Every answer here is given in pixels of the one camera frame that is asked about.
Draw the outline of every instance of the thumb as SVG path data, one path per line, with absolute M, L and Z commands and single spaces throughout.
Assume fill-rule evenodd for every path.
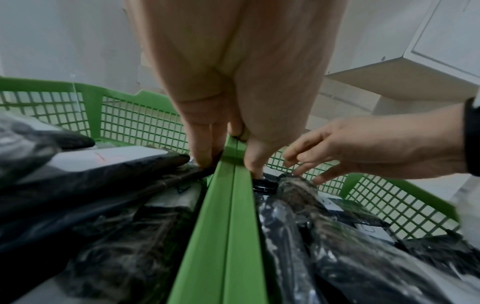
M 252 177 L 260 179 L 264 174 L 264 166 L 269 161 L 270 157 L 281 148 L 282 145 L 266 143 L 258 139 L 253 134 L 246 144 L 245 156 L 243 163 L 245 167 L 251 172 Z

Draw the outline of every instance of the plastic basket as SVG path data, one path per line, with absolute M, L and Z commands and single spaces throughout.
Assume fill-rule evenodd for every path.
M 97 141 L 122 145 L 189 148 L 180 117 L 166 96 L 129 95 L 91 85 L 0 78 L 0 110 L 18 111 L 79 131 Z M 211 180 L 169 304 L 266 303 L 252 182 L 243 167 L 245 145 L 229 138 Z M 267 164 L 282 167 L 281 151 Z M 323 164 L 304 175 L 311 180 Z M 391 223 L 401 238 L 461 233 L 455 209 L 402 180 L 350 174 L 321 191 L 352 199 Z

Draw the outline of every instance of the white cabinet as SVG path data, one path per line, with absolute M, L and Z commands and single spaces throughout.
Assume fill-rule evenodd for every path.
M 395 100 L 476 95 L 480 0 L 350 1 L 327 77 Z

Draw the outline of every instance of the green basket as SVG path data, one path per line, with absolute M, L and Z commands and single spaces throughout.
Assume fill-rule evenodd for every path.
M 34 116 L 97 141 L 152 145 L 187 153 L 178 113 L 169 99 L 140 91 L 129 95 L 96 86 L 0 78 L 0 109 Z M 213 175 L 168 304 L 267 303 L 257 216 L 245 145 L 229 138 Z M 268 166 L 283 172 L 281 151 Z M 331 165 L 304 175 L 311 180 Z M 454 207 L 403 180 L 349 174 L 320 191 L 352 199 L 391 223 L 400 238 L 461 233 Z

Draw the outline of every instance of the white wall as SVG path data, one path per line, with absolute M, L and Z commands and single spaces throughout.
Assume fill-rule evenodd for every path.
M 7 77 L 139 89 L 140 47 L 119 0 L 3 0 L 0 59 Z

